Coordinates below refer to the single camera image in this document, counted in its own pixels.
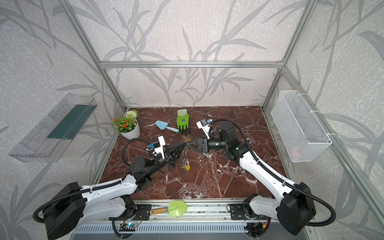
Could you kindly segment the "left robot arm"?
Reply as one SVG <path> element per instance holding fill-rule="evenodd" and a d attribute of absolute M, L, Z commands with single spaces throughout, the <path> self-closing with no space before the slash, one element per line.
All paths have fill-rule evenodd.
<path fill-rule="evenodd" d="M 56 240 L 82 224 L 132 218 L 138 211 L 131 196 L 146 189 L 163 167 L 174 167 L 186 146 L 185 141 L 166 145 L 159 137 L 149 144 L 153 159 L 134 158 L 129 173 L 116 180 L 89 186 L 77 182 L 66 185 L 34 211 L 33 220 L 45 225 L 49 240 Z"/>

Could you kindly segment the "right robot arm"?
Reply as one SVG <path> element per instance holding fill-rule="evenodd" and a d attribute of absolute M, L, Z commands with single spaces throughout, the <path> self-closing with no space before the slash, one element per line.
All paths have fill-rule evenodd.
<path fill-rule="evenodd" d="M 219 122 L 219 137 L 216 138 L 215 121 L 198 121 L 196 125 L 205 135 L 189 142 L 187 146 L 201 154 L 222 150 L 230 161 L 249 172 L 272 193 L 272 198 L 255 194 L 243 202 L 249 218 L 263 215 L 275 219 L 292 235 L 297 235 L 306 226 L 324 227 L 336 220 L 335 209 L 312 195 L 305 183 L 296 184 L 265 163 L 251 149 L 237 124 L 226 119 L 220 119 Z"/>

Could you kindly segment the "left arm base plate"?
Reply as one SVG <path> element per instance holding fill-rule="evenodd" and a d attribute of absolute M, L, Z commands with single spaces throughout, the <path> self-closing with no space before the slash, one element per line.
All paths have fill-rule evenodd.
<path fill-rule="evenodd" d="M 135 205 L 134 207 L 128 208 L 126 220 L 129 221 L 148 221 L 150 218 L 150 210 L 152 205 L 142 204 Z"/>

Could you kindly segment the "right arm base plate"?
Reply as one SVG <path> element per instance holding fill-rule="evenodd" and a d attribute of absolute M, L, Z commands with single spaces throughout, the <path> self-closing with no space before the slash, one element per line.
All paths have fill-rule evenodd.
<path fill-rule="evenodd" d="M 268 218 L 263 215 L 255 215 L 251 217 L 250 214 L 246 212 L 243 204 L 229 204 L 227 205 L 227 210 L 231 215 L 232 221 L 267 221 Z"/>

